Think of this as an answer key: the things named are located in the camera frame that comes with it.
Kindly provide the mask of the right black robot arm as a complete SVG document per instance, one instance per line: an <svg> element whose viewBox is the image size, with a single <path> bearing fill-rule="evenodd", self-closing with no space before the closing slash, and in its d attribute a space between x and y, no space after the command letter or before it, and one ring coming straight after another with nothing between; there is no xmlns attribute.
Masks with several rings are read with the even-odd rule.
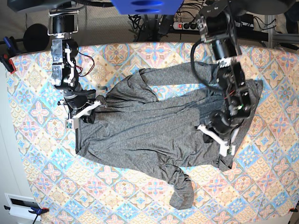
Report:
<svg viewBox="0 0 299 224"><path fill-rule="evenodd" d="M48 35L51 42L52 74L50 83L61 92L58 105L66 109L67 129L77 130L80 121L94 123L95 109L105 107L96 99L96 90L84 90L79 82L75 57L78 44L71 35L78 32L78 10L49 11Z"/></svg>

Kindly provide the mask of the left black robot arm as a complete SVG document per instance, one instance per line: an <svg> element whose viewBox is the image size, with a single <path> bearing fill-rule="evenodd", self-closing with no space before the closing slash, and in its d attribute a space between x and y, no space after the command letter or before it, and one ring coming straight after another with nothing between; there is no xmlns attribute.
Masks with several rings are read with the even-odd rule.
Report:
<svg viewBox="0 0 299 224"><path fill-rule="evenodd" d="M211 112L208 119L197 128L203 132L205 143L215 141L220 145L219 154L224 157L235 154L234 141L242 123L253 110L244 72L236 60L241 50L237 42L232 5L231 0L219 0L199 11L196 26L200 40L192 46L190 54L193 75L209 90L220 92L225 100L224 107ZM217 87L201 78L195 69L195 49L202 43L212 48L218 69Z"/></svg>

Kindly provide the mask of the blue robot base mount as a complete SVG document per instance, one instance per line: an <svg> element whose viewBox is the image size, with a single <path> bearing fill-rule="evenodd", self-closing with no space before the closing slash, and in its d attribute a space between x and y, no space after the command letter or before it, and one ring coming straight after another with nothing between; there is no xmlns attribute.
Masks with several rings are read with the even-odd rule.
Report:
<svg viewBox="0 0 299 224"><path fill-rule="evenodd" d="M112 0L120 14L165 14L174 15L183 0Z"/></svg>

